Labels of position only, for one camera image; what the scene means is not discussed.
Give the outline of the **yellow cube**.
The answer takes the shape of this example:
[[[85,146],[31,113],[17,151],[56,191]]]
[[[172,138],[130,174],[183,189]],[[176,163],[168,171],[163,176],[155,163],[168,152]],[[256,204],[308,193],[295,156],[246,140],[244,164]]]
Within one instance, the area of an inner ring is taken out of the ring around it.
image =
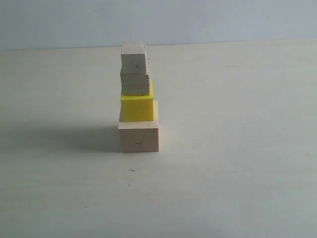
[[[124,122],[153,121],[154,113],[154,87],[150,79],[149,95],[121,94],[121,109]]]

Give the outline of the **large light wooden cube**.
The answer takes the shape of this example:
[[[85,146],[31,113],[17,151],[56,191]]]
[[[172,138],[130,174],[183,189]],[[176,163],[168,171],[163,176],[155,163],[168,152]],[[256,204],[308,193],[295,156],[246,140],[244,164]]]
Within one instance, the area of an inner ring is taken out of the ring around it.
[[[118,131],[124,153],[159,151],[159,108],[154,100],[154,120],[124,122],[120,109]]]

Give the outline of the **medium grained wooden cube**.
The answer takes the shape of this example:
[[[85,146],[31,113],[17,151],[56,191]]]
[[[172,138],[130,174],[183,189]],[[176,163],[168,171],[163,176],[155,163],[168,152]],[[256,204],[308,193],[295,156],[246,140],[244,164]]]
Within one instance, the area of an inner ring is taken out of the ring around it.
[[[147,96],[150,95],[151,90],[151,62],[147,58],[146,72],[127,74],[120,72],[121,80],[121,94],[128,96]]]

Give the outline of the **small wooden cube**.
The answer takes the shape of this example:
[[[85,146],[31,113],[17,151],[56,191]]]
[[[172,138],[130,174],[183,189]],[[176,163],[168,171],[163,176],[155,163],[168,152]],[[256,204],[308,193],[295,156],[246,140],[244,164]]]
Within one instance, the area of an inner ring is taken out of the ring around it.
[[[143,42],[124,42],[121,46],[121,72],[142,74],[147,71],[147,50]]]

